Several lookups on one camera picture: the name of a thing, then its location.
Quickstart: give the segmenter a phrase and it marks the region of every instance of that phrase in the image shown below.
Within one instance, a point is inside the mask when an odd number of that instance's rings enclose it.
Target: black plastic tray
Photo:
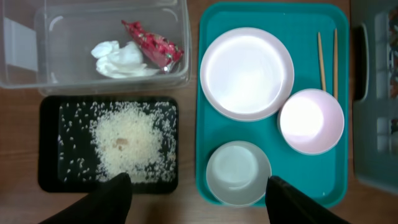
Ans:
[[[175,178],[171,182],[133,184],[132,189],[133,193],[136,194],[167,194],[177,188],[178,104],[174,99],[166,96],[50,96],[45,98],[40,106],[38,181],[43,190],[47,192],[91,192],[101,185],[101,182],[95,179],[96,166],[100,163],[95,153],[95,145],[90,143],[92,137],[88,129],[81,129],[81,127],[90,126],[89,120],[96,118],[93,110],[90,110],[93,102],[104,103],[104,108],[109,108],[110,104],[116,101],[148,103],[151,108],[157,102],[169,102],[167,107],[163,106],[162,110],[164,111],[173,106],[176,107],[174,114],[168,113],[166,115],[173,116],[176,120],[176,132],[174,132],[176,140]],[[82,124],[70,127],[69,136],[73,135],[73,142],[78,147],[78,149],[73,149],[73,144],[70,141],[64,141],[63,146],[61,146],[58,137],[65,134],[64,125],[68,126],[68,120],[75,119],[78,103],[81,105],[81,114],[88,114],[88,116],[80,116],[77,120],[81,119]],[[66,104],[68,104],[68,109],[60,110],[60,106],[64,108]],[[60,113],[63,114],[65,122],[61,120]],[[161,151],[167,153],[169,151],[168,145],[162,144]],[[78,158],[84,158],[85,169],[90,168],[84,175],[76,161]],[[70,166],[71,160],[74,161],[74,166]]]

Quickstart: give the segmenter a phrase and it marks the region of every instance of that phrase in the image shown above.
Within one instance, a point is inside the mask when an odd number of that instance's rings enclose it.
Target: wooden table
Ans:
[[[269,222],[265,208],[214,206],[205,202],[196,189],[194,153],[198,28],[203,11],[214,2],[188,0],[193,40],[189,86],[178,90],[134,93],[169,95],[177,99],[180,105],[180,175],[178,188],[170,195],[133,196],[126,223]],[[348,0],[323,2],[337,5],[349,18]],[[84,196],[49,194],[37,184],[39,105],[42,98],[37,90],[0,90],[0,223],[37,223]],[[353,223],[398,223],[398,197],[362,185],[354,178],[351,147],[348,191],[343,201],[331,211]]]

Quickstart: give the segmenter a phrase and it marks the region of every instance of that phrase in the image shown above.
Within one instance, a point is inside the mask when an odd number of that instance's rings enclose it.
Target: teal tray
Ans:
[[[321,32],[326,86],[333,87],[333,31],[338,30],[338,101],[345,115],[345,130],[335,148],[319,156],[305,156],[290,148],[277,129],[277,115],[256,122],[224,117],[205,98],[200,85],[200,64],[208,46],[221,34],[238,27],[255,27],[275,35],[293,59],[292,94],[320,88],[317,33]],[[336,205],[347,189],[349,25],[346,16],[330,4],[222,2],[210,6],[200,21],[196,133],[196,182],[201,195],[221,204],[206,183],[206,166],[214,150],[235,140],[251,142],[268,156],[272,175],[278,175],[324,207]],[[265,200],[254,206],[265,206]]]

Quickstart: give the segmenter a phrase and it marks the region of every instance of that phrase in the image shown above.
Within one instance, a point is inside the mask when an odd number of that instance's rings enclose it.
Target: pink bowl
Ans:
[[[287,144],[306,155],[332,149],[340,140],[344,125],[343,110],[337,100],[316,89],[292,95],[278,117],[278,127]]]

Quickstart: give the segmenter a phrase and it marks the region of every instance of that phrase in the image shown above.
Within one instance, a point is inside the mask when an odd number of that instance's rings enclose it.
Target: chopsticks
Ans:
[[[321,69],[322,90],[326,91],[325,66],[323,65],[322,40],[320,32],[318,32],[318,53],[319,53],[319,67]]]
[[[337,40],[337,29],[335,29],[335,41],[333,51],[333,96],[338,98],[338,40]],[[321,33],[318,32],[318,54],[319,54],[319,67],[321,70],[321,85],[322,90],[326,91],[326,79],[325,79],[325,66],[323,64],[323,50]]]
[[[337,54],[337,29],[335,29],[335,50],[333,52],[334,59],[333,59],[333,95],[335,96],[336,100],[338,97],[338,54]]]

